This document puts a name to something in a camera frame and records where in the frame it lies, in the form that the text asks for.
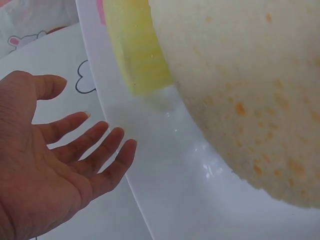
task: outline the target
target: human hand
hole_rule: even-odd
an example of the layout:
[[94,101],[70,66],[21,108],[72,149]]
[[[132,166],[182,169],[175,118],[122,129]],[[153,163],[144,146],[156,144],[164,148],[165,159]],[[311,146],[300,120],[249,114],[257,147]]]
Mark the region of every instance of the human hand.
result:
[[80,157],[107,131],[99,122],[66,146],[48,149],[77,129],[88,116],[32,125],[37,100],[58,96],[66,81],[16,71],[0,81],[0,239],[26,240],[68,221],[93,199],[113,190],[131,166],[137,143],[128,140],[115,161],[103,164],[119,147],[124,131],[115,128],[87,158]]

